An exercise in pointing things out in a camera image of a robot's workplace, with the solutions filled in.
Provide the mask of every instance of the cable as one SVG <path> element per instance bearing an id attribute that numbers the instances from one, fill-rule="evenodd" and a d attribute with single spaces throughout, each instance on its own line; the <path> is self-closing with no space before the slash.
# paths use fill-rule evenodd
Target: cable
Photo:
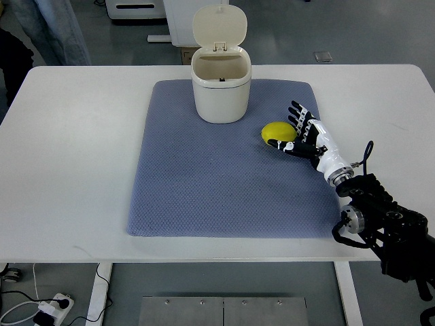
<path id="1" fill-rule="evenodd" d="M 364 151 L 364 156 L 362 158 L 362 161 L 360 164 L 362 164 L 362 172 L 364 175 L 367 175 L 367 160 L 370 157 L 370 154 L 372 153 L 373 146 L 375 146 L 375 143 L 373 141 L 369 141 L 366 150 Z"/>
<path id="2" fill-rule="evenodd" d="M 29 296 L 28 296 L 27 294 L 25 294 L 24 292 L 17 291 L 17 290 L 4 291 L 4 292 L 0 292 L 0 293 L 1 293 L 1 294 L 19 293 L 19 294 L 25 296 L 27 299 L 29 299 L 29 300 L 32 301 L 32 302 L 43 302 L 43 301 L 57 301 L 57 302 L 61 302 L 61 301 L 62 301 L 62 300 L 59 300 L 59 299 L 53 299 L 53 298 L 50 298 L 50 299 L 37 299 L 37 300 L 35 300 L 35 299 L 32 299 L 31 297 L 29 297 Z"/>
<path id="3" fill-rule="evenodd" d="M 33 283 L 35 284 L 35 293 L 36 293 L 36 298 L 39 299 L 39 295 L 38 295 L 38 289 L 36 287 L 36 274 L 35 274 L 35 265 L 36 263 L 33 264 Z"/>
<path id="4" fill-rule="evenodd" d="M 104 280 L 104 281 L 107 283 L 106 298 L 107 298 L 107 301 L 109 301 L 109 305 L 106 306 L 106 307 L 104 307 L 104 309 L 102 309 L 102 311 L 100 312 L 100 315 L 99 315 L 98 318 L 95 319 L 94 321 L 93 321 L 93 320 L 90 320 L 90 319 L 87 319 L 86 317 L 83 317 L 83 316 L 78 316 L 78 317 L 75 317 L 75 318 L 73 319 L 73 321 L 71 321 L 70 324 L 68 324 L 67 326 L 71 326 L 71 325 L 72 325 L 76 320 L 78 320 L 78 319 L 84 319 L 84 320 L 86 320 L 86 321 L 90 321 L 91 323 L 95 323 L 96 321 L 98 321 L 98 320 L 101 318 L 101 316 L 103 315 L 103 312 L 104 312 L 106 309 L 108 309 L 112 304 L 114 304 L 114 302 L 112 301 L 112 299 L 110 299 L 110 297 L 109 297 L 109 295 L 108 295 L 108 293 L 109 293 L 109 286 L 110 286 L 109 281 L 106 280 L 104 277 L 102 277 L 102 276 L 98 273 L 98 267 L 99 267 L 99 266 L 100 266 L 100 263 L 98 263 L 98 265 L 97 265 L 97 276 L 98 276 L 99 278 L 101 278 L 102 280 Z"/>
<path id="5" fill-rule="evenodd" d="M 37 290 L 37 287 L 36 287 L 35 265 L 36 265 L 36 263 L 33 264 L 33 281 L 34 281 L 34 284 L 35 284 L 36 298 L 39 299 L 39 296 L 38 296 L 38 290 Z M 17 325 L 17 324 L 23 323 L 23 322 L 25 322 L 25 321 L 27 321 L 27 320 L 29 320 L 29 319 L 32 319 L 34 316 L 36 316 L 36 314 L 38 313 L 38 311 L 35 312 L 34 314 L 32 314 L 31 316 L 29 316 L 29 317 L 27 317 L 27 318 L 25 318 L 25 319 L 22 319 L 22 320 L 20 320 L 20 321 L 16 321 L 16 322 L 13 322 L 13 323 L 3 323 L 3 322 L 1 322 L 1 321 L 3 320 L 3 318 L 5 318 L 5 316 L 6 316 L 7 314 L 9 314 L 11 311 L 13 311 L 13 310 L 17 309 L 18 307 L 21 307 L 21 306 L 23 306 L 23 305 L 25 305 L 25 304 L 37 304 L 37 302 L 34 302 L 34 301 L 25 301 L 25 302 L 22 302 L 21 304 L 17 304 L 16 306 L 10 308 L 7 312 L 5 312 L 5 313 L 3 314 L 3 316 L 0 317 L 0 325 L 5 325 L 5 326 L 7 326 L 7 325 Z"/>
<path id="6" fill-rule="evenodd" d="M 432 324 L 429 321 L 429 318 L 433 316 L 435 316 L 435 307 L 424 310 L 420 314 L 421 326 L 432 326 Z"/>
<path id="7" fill-rule="evenodd" d="M 21 307 L 21 306 L 23 306 L 23 305 L 25 305 L 25 304 L 38 304 L 38 303 L 37 303 L 37 302 L 34 302 L 34 301 L 25 301 L 25 302 L 22 302 L 22 303 L 20 303 L 20 304 L 17 304 L 16 306 L 10 308 L 7 312 L 5 312 L 5 313 L 0 317 L 0 325 L 5 325 L 5 326 L 8 326 L 8 325 L 17 325 L 17 324 L 23 323 L 23 322 L 25 322 L 25 321 L 27 321 L 27 320 L 29 320 L 29 319 L 32 319 L 34 316 L 36 316 L 36 314 L 38 313 L 38 311 L 35 312 L 34 314 L 32 314 L 31 316 L 29 316 L 29 317 L 27 317 L 27 318 L 25 318 L 25 319 L 22 319 L 22 320 L 20 320 L 20 321 L 15 321 L 15 322 L 13 322 L 13 323 L 3 323 L 3 322 L 2 322 L 3 318 L 5 318 L 5 316 L 6 316 L 7 314 L 9 314 L 11 311 L 13 311 L 13 310 L 17 309 L 18 307 Z"/>

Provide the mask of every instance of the white table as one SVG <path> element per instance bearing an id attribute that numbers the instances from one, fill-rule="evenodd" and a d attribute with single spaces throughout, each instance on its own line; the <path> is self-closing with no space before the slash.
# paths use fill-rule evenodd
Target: white table
<path id="1" fill-rule="evenodd" d="M 369 250 L 331 238 L 129 236 L 130 197 L 153 85 L 189 78 L 186 66 L 33 69 L 0 127 L 0 261 L 376 259 Z M 253 67 L 253 78 L 310 83 L 343 157 L 361 160 L 374 140 L 369 172 L 402 206 L 424 214 L 435 234 L 435 94 L 419 68 L 264 65 Z"/>

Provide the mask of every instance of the bin hinge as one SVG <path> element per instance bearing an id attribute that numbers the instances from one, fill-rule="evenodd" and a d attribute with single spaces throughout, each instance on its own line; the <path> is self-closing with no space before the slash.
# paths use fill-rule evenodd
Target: bin hinge
<path id="1" fill-rule="evenodd" d="M 213 51 L 214 52 L 223 52 L 226 51 L 226 43 L 225 42 L 214 42 L 215 46 Z"/>

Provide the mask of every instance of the screw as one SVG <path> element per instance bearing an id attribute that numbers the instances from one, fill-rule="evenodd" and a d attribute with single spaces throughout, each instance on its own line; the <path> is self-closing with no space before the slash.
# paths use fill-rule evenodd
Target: screw
<path id="1" fill-rule="evenodd" d="M 400 214 L 400 213 L 398 213 L 398 212 L 388 212 L 388 213 L 387 213 L 387 216 L 388 216 L 390 219 L 401 219 L 401 218 L 403 217 L 403 215 Z"/>
<path id="2" fill-rule="evenodd" d="M 349 193 L 354 196 L 361 196 L 364 192 L 361 189 L 349 190 Z"/>

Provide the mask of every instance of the white trash bin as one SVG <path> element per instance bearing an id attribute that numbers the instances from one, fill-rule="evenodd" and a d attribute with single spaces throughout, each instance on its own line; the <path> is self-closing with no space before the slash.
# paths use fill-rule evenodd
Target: white trash bin
<path id="1" fill-rule="evenodd" d="M 194 37 L 202 47 L 191 63 L 195 105 L 212 124 L 235 122 L 246 112 L 251 59 L 239 47 L 246 30 L 245 13 L 233 5 L 208 5 L 194 16 Z"/>

